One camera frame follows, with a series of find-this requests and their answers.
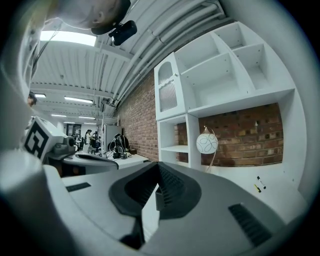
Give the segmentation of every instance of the black rubber cover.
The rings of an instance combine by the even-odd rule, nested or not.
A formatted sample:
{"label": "black rubber cover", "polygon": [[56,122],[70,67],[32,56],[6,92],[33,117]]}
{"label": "black rubber cover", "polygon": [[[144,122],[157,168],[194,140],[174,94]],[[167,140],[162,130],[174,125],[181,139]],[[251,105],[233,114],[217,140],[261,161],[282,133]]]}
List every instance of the black rubber cover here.
{"label": "black rubber cover", "polygon": [[201,188],[193,178],[162,162],[151,163],[119,179],[110,187],[109,197],[120,213],[140,217],[157,184],[164,199],[160,220],[185,216],[201,198]]}

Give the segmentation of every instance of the black sticker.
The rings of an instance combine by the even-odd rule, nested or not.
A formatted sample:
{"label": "black sticker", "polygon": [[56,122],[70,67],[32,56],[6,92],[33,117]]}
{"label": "black sticker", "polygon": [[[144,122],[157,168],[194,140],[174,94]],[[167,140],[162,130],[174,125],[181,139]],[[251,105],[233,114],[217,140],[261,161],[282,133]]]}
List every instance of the black sticker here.
{"label": "black sticker", "polygon": [[29,153],[41,159],[48,140],[49,136],[41,129],[37,122],[34,122],[30,128],[24,147]]}

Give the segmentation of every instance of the white desk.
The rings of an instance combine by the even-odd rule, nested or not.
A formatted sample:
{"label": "white desk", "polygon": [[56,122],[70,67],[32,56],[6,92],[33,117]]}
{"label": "white desk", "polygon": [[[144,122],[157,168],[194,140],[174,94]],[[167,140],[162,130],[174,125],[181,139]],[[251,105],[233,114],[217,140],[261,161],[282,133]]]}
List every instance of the white desk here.
{"label": "white desk", "polygon": [[131,167],[131,166],[136,166],[136,165],[140,165],[142,164],[144,161],[148,161],[149,159],[146,157],[143,157],[141,155],[138,154],[133,154],[132,156],[130,156],[127,159],[114,159],[112,157],[112,155],[110,157],[108,157],[108,159],[116,161],[117,164],[119,165],[119,170],[120,169],[124,169],[127,167]]}

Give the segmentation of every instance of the red brick wall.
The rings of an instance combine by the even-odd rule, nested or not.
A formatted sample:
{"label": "red brick wall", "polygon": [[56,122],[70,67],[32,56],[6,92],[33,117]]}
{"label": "red brick wall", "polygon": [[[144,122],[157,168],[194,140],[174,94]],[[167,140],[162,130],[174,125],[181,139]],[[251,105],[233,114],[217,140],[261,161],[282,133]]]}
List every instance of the red brick wall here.
{"label": "red brick wall", "polygon": [[[199,118],[201,133],[204,126],[212,128],[218,138],[216,166],[261,166],[282,162],[284,134],[276,103]],[[175,134],[177,144],[188,144],[185,123],[176,126]],[[202,154],[201,163],[209,165],[212,158],[213,154]],[[179,153],[177,159],[188,162],[188,154]]]}
{"label": "red brick wall", "polygon": [[155,78],[151,71],[117,110],[130,147],[151,161],[158,161],[158,128]]}

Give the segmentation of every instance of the fluorescent light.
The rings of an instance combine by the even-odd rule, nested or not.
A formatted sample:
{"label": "fluorescent light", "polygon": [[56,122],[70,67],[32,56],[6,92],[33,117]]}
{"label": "fluorescent light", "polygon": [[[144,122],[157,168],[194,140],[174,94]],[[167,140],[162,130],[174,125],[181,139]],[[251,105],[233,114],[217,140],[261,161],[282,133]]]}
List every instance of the fluorescent light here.
{"label": "fluorescent light", "polygon": [[53,116],[53,117],[61,117],[61,118],[66,118],[67,117],[66,115],[63,115],[63,114],[52,114],[51,116]]}
{"label": "fluorescent light", "polygon": [[85,118],[85,119],[96,119],[95,117],[88,117],[88,116],[79,116],[79,118]]}
{"label": "fluorescent light", "polygon": [[43,94],[43,93],[35,93],[34,95],[35,95],[37,98],[45,98],[45,97],[46,97],[46,95]]}
{"label": "fluorescent light", "polygon": [[[40,41],[49,41],[55,31],[42,31]],[[51,41],[62,41],[70,43],[78,43],[87,46],[95,46],[96,36],[75,32],[59,31]]]}
{"label": "fluorescent light", "polygon": [[68,100],[68,101],[75,101],[75,102],[85,102],[85,103],[94,103],[92,100],[90,99],[82,99],[82,98],[72,98],[72,97],[67,97],[67,96],[64,96],[64,99],[65,100]]}

